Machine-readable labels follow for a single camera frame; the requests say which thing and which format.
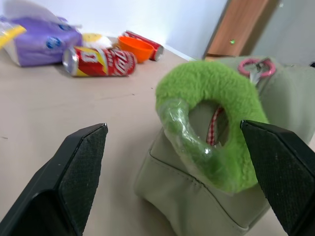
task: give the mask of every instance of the table surface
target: table surface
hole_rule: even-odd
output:
[[[174,236],[166,218],[132,187],[161,127],[155,87],[183,62],[166,51],[130,77],[72,78],[61,65],[19,68],[0,52],[0,220],[67,135],[106,122],[99,186],[84,235]],[[248,235],[286,234],[269,211]]]

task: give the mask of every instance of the orange plastic bowl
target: orange plastic bowl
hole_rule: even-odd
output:
[[[154,50],[153,46],[150,44],[126,36],[118,37],[118,44],[121,50],[133,53],[138,63],[143,63],[149,59]]]

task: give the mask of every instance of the tissue package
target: tissue package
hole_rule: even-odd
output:
[[[30,17],[11,19],[27,31],[4,48],[20,66],[35,66],[62,62],[63,52],[82,45],[82,35],[68,24],[57,24]]]

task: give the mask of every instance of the wooden door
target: wooden door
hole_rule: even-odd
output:
[[[231,0],[210,44],[208,55],[247,54],[248,52],[245,51],[250,50],[258,40],[278,2],[278,0]]]

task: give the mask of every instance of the red soda can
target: red soda can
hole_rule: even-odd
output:
[[[155,43],[155,42],[153,42],[153,41],[151,41],[145,37],[142,37],[142,36],[140,36],[134,32],[127,30],[123,33],[123,36],[131,37],[131,38],[137,38],[137,39],[140,39],[140,40],[152,45],[154,47],[154,51],[153,51],[152,55],[150,56],[150,60],[158,61],[164,52],[164,47],[162,45]]]
[[[63,65],[72,76],[126,76],[136,64],[133,53],[118,49],[70,47],[63,53]]]

